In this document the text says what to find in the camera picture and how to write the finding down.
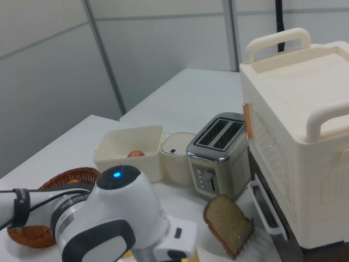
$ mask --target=toaster control knob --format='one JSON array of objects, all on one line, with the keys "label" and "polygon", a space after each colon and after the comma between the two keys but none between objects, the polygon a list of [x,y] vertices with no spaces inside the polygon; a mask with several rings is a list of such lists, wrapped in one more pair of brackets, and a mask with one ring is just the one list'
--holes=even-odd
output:
[{"label": "toaster control knob", "polygon": [[211,172],[205,172],[202,176],[202,180],[204,181],[211,181],[213,178],[213,173]]}]

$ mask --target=slice of bread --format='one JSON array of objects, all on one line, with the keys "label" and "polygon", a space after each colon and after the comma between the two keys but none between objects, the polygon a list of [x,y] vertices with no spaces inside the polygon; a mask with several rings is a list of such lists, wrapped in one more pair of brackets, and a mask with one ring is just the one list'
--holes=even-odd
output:
[{"label": "slice of bread", "polygon": [[206,205],[203,220],[222,243],[226,253],[236,259],[239,253],[238,237],[251,228],[250,220],[244,216],[240,207],[226,195],[218,195]]}]

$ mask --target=white table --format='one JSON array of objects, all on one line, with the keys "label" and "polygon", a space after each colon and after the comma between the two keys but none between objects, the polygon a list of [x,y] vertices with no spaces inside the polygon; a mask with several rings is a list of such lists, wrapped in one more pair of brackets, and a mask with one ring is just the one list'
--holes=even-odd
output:
[{"label": "white table", "polygon": [[[96,168],[92,157],[103,135],[111,130],[131,127],[129,124],[118,121],[89,116],[3,177],[0,180],[0,190],[20,187],[38,188],[50,178],[66,170],[82,166]],[[197,194],[193,188],[178,187],[167,180],[154,183],[153,186],[166,213],[198,224],[200,234],[197,250],[202,262],[231,262],[202,219],[202,211],[207,199]],[[238,199],[237,204],[247,217],[255,218],[256,232],[253,241],[246,245],[236,262],[280,261],[247,191]],[[20,246],[8,238],[6,230],[0,232],[0,254],[1,261],[61,261],[57,246],[45,249]]]},{"label": "white table", "polygon": [[[238,73],[186,69],[122,117],[122,121],[130,121],[134,123],[133,125],[89,116],[3,177],[0,180],[0,190],[38,188],[66,170],[82,166],[96,168],[92,161],[94,150],[103,135],[111,130],[162,124],[167,133],[198,133],[212,117],[221,112],[242,112],[243,97],[240,85]],[[209,87],[215,88],[214,91],[209,90]],[[174,102],[172,106],[162,110],[157,109],[166,104],[170,105],[163,102],[166,97]],[[218,98],[220,103],[214,102],[208,107],[207,103],[211,99]],[[176,104],[181,105],[180,109],[176,109]],[[196,193],[193,188],[178,187],[166,179],[154,183],[153,186],[166,213],[198,224],[197,250],[202,262],[232,261],[202,219],[202,212],[208,199]],[[237,200],[237,204],[247,217],[254,217],[256,231],[253,240],[245,246],[235,261],[281,261],[247,190]],[[6,230],[0,231],[0,254],[1,261],[61,261],[56,246],[45,249],[20,246],[8,238]]]},{"label": "white table", "polygon": [[120,118],[135,126],[197,134],[214,116],[243,112],[240,73],[184,69]]}]

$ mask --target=wicker basket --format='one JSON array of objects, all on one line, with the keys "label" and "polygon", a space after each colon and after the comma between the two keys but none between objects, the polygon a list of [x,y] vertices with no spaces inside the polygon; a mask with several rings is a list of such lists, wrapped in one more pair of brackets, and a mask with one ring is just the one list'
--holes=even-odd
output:
[{"label": "wicker basket", "polygon": [[[99,174],[100,172],[94,168],[71,169],[50,179],[39,189],[61,186],[67,184],[71,180],[95,184]],[[32,248],[50,247],[56,243],[51,229],[44,225],[7,229],[7,233],[10,238],[18,244]]]}]

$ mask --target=white plastic container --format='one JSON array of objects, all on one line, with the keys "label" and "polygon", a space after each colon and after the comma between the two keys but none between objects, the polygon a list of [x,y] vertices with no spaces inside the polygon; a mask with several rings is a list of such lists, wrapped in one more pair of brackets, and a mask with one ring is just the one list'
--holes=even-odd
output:
[{"label": "white plastic container", "polygon": [[[165,140],[162,126],[135,127],[110,131],[104,135],[93,156],[100,172],[116,165],[133,165],[142,170],[151,182],[164,176],[160,147]],[[145,155],[127,157],[134,150]]]},{"label": "white plastic container", "polygon": [[184,185],[193,184],[186,147],[195,134],[179,132],[170,135],[161,146],[164,168],[169,178]]},{"label": "white plastic container", "polygon": [[[302,48],[254,53],[301,39]],[[253,40],[240,65],[249,145],[300,246],[349,239],[349,44],[294,28]]]}]

